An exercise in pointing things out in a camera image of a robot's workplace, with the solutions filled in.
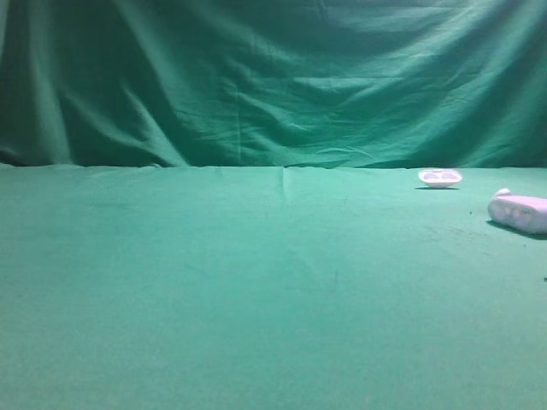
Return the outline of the white earphone case body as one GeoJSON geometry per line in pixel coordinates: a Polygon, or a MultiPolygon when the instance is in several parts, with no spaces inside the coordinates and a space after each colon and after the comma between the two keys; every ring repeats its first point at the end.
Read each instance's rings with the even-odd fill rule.
{"type": "Polygon", "coordinates": [[[546,199],[512,193],[490,200],[487,210],[491,220],[526,234],[545,235],[546,199]]]}

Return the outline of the green backdrop cloth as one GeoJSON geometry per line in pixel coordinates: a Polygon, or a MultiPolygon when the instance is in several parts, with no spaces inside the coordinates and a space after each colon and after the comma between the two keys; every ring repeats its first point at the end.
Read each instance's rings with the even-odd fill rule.
{"type": "Polygon", "coordinates": [[[543,1],[4,1],[1,161],[544,167],[543,1]]]}

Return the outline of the white earphone case lid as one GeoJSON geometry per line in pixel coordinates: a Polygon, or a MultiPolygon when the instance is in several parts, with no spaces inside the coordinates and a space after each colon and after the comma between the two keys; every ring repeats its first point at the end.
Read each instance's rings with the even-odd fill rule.
{"type": "Polygon", "coordinates": [[[428,168],[418,172],[418,179],[429,188],[449,188],[463,181],[463,176],[455,169],[428,168]]]}

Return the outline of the small white earbud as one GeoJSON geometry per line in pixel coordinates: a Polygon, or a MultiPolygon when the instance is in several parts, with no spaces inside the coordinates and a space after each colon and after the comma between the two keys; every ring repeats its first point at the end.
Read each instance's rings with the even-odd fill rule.
{"type": "Polygon", "coordinates": [[[513,193],[511,190],[507,188],[502,188],[495,193],[493,199],[504,198],[504,197],[512,196],[512,195],[513,193]]]}

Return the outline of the green table cloth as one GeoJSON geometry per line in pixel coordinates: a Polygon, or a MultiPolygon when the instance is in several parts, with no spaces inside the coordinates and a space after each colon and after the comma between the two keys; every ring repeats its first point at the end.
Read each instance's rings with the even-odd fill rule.
{"type": "Polygon", "coordinates": [[[4,409],[543,409],[543,168],[2,167],[4,409]]]}

